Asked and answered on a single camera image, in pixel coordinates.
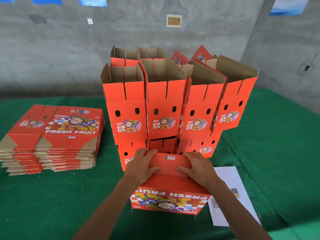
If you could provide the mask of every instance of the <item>green tablecloth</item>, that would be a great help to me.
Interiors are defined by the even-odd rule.
[[[33,105],[102,108],[106,118],[96,167],[8,176],[0,169],[1,239],[70,239],[108,196],[123,172],[105,100],[21,99],[0,103],[2,138]],[[236,166],[262,226],[274,239],[320,238],[320,117],[267,89],[252,91],[237,128],[224,131],[214,166]],[[122,211],[112,239],[232,239],[212,225],[208,206],[189,215]]]

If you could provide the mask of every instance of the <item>human hand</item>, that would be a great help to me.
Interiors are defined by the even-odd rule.
[[[190,160],[192,168],[177,167],[177,171],[185,173],[207,189],[211,184],[221,181],[209,159],[203,157],[200,152],[186,152],[183,155]]]
[[[156,149],[149,151],[146,148],[139,148],[134,154],[133,160],[128,162],[123,178],[133,181],[138,187],[147,181],[153,173],[160,171],[160,167],[149,168],[150,160],[157,151]]]

